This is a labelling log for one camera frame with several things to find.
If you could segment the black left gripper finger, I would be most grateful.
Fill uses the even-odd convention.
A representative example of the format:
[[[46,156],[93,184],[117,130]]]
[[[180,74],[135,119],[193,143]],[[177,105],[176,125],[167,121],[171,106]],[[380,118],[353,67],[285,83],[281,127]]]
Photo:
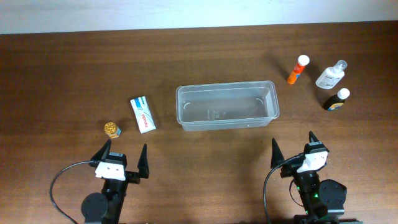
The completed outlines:
[[[111,140],[108,139],[104,146],[91,158],[91,161],[104,161],[110,153]]]
[[[139,177],[148,179],[149,178],[149,162],[147,160],[147,144],[143,145],[139,162],[137,164],[139,169]]]

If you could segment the dark bottle white cap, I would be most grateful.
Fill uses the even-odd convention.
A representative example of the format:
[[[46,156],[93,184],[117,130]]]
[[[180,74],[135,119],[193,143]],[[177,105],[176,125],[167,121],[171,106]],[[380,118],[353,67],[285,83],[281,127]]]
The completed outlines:
[[[350,91],[347,88],[342,88],[337,94],[329,97],[323,104],[323,109],[327,111],[335,111],[342,107],[345,100],[350,96]]]

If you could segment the orange tube white cap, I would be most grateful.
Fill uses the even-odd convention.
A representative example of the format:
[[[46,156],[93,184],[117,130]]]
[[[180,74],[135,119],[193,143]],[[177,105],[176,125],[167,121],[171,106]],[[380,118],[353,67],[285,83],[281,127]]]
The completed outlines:
[[[288,84],[294,84],[298,77],[301,75],[301,73],[303,72],[304,68],[310,63],[310,58],[307,55],[300,55],[297,59],[297,63],[294,67],[294,69],[292,70],[292,72],[290,73],[288,79],[287,79],[287,83]]]

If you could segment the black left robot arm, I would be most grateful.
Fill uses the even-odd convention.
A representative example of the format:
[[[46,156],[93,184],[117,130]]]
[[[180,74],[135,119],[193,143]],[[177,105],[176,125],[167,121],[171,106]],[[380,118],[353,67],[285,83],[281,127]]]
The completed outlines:
[[[81,204],[81,213],[85,223],[119,223],[121,210],[129,184],[139,184],[141,179],[149,177],[147,146],[143,145],[137,164],[138,171],[127,171],[125,154],[111,152],[111,140],[91,158],[89,165],[94,167],[95,176],[104,180],[100,192],[89,194]]]

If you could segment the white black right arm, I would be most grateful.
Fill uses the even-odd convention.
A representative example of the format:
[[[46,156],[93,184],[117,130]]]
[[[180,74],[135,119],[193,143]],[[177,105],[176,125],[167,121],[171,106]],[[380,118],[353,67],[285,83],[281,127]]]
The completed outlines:
[[[345,213],[347,188],[332,179],[320,180],[318,171],[326,166],[329,150],[311,131],[308,139],[309,143],[305,145],[303,152],[288,159],[284,158],[277,141],[272,140],[271,171],[267,174],[263,185],[267,222],[271,222],[266,208],[267,181],[279,169],[282,178],[292,178],[290,184],[296,185],[302,202],[300,206],[305,210],[304,215],[294,215],[294,223],[359,223],[360,221],[356,219],[340,218]]]

